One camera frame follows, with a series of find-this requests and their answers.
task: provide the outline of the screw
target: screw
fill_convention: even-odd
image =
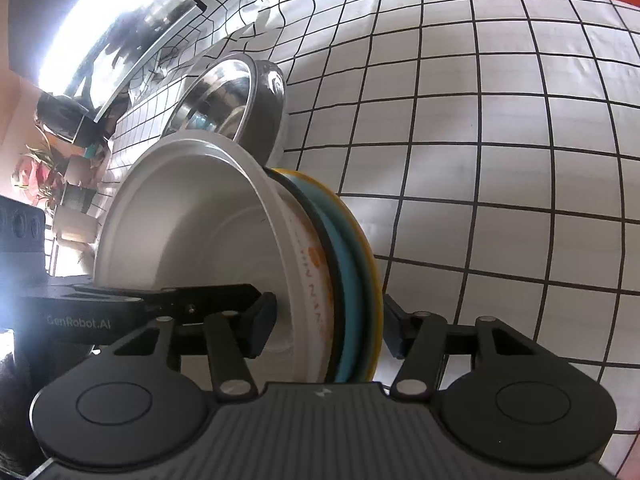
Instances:
[[[406,396],[418,396],[427,391],[427,385],[418,379],[403,379],[396,384],[398,393]]]
[[[220,385],[220,391],[229,396],[241,396],[251,391],[251,384],[244,379],[229,379]]]

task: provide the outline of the white bowl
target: white bowl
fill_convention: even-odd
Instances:
[[[251,283],[278,300],[256,383],[324,378],[333,305],[318,237],[302,208],[233,141],[188,130],[133,165],[104,221],[94,283],[162,287]]]

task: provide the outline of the bright window light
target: bright window light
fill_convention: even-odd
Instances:
[[[91,47],[124,12],[146,7],[154,0],[78,0],[47,52],[38,86],[63,94]]]

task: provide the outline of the bowl rim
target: bowl rim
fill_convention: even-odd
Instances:
[[[362,227],[356,220],[353,213],[350,209],[340,200],[331,189],[327,186],[318,182],[316,179],[308,176],[305,173],[301,173],[300,171],[295,170],[286,170],[282,168],[277,168],[277,172],[290,176],[291,178],[299,178],[300,180],[305,181],[309,185],[315,187],[324,195],[326,195],[331,202],[342,212],[344,219],[347,221],[347,224],[351,227],[351,230],[355,237],[358,239],[359,247],[362,249],[362,253],[365,257],[367,263],[367,269],[370,275],[370,282],[372,285],[372,289],[370,293],[372,294],[373,308],[367,311],[367,317],[370,316],[370,340],[372,341],[372,348],[367,349],[365,357],[369,358],[370,361],[366,363],[366,366],[363,367],[362,364],[360,366],[356,366],[355,372],[358,370],[362,370],[364,368],[365,377],[363,378],[352,378],[352,379],[364,379],[366,381],[371,381],[376,373],[376,368],[378,366],[378,361],[380,360],[380,352],[382,350],[382,341],[383,341],[383,329],[384,329],[384,311],[383,311],[383,300],[382,300],[382,282],[380,280],[380,276],[378,275],[378,266],[376,265],[375,257],[373,255],[371,246],[369,241],[367,240]],[[363,284],[366,284],[366,278],[363,276]]]
[[[175,135],[176,133],[184,129],[184,123],[182,123],[180,124],[180,129],[174,131],[173,133],[169,133],[167,131],[169,127],[171,127],[171,123],[174,120],[178,110],[182,107],[184,102],[187,100],[187,96],[196,87],[196,85],[200,81],[202,81],[204,77],[213,69],[215,69],[218,65],[224,63],[225,61],[230,61],[230,60],[236,60],[244,63],[244,65],[247,66],[249,70],[249,93],[247,94],[246,105],[245,105],[244,111],[242,112],[242,118],[240,119],[240,124],[238,124],[238,129],[236,130],[236,134],[232,139],[233,142],[238,142],[238,138],[239,138],[238,135],[241,135],[242,132],[244,131],[244,126],[248,121],[247,117],[251,114],[252,110],[254,109],[255,94],[257,92],[256,80],[258,77],[258,71],[257,71],[255,60],[248,54],[245,54],[244,52],[232,52],[231,54],[227,54],[226,56],[219,57],[212,64],[210,64],[204,70],[204,72],[202,72],[199,76],[197,76],[196,79],[194,79],[194,81],[183,92],[178,102],[174,105],[174,109],[172,110],[168,121],[166,122],[166,124],[164,125],[164,128],[162,129],[162,133],[160,134],[160,139],[163,139],[169,135]]]
[[[342,274],[340,273],[340,267],[338,262],[338,256],[335,252],[334,246],[329,238],[329,233],[322,222],[322,218],[316,210],[316,206],[311,199],[305,196],[304,193],[290,181],[286,176],[278,173],[276,170],[270,168],[264,168],[265,173],[278,184],[280,184],[285,190],[289,191],[293,198],[300,204],[300,207],[304,210],[309,217],[311,225],[316,231],[322,249],[324,250],[324,257],[326,259],[327,267],[329,270],[329,277],[331,279],[332,294],[334,297],[334,335],[332,338],[331,355],[327,365],[327,370],[324,375],[325,383],[335,382],[335,378],[338,373],[338,367],[340,360],[342,359],[342,351],[344,349],[345,338],[345,304],[344,304],[344,285],[342,283]]]
[[[206,130],[180,130],[153,144],[132,165],[105,215],[95,255],[94,284],[108,285],[106,282],[108,265],[113,251],[113,244],[110,244],[109,240],[116,236],[118,225],[127,213],[127,205],[134,199],[142,183],[152,178],[156,171],[161,171],[162,165],[169,160],[180,156],[203,155],[211,156],[236,168],[252,186],[265,211],[280,253],[287,284],[294,341],[291,380],[315,382],[317,377],[310,374],[308,366],[311,358],[306,347],[308,316],[304,308],[297,308],[298,305],[304,305],[305,295],[302,280],[299,278],[301,270],[298,267],[293,244],[294,234],[284,213],[285,205],[255,159],[236,142],[220,134]]]

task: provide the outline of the reflective surface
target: reflective surface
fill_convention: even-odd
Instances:
[[[10,62],[44,91],[73,97],[98,117],[199,13],[195,0],[10,0]]]
[[[284,129],[285,85],[269,61],[246,54],[220,59],[176,105],[162,136],[185,128],[224,135],[267,164]]]

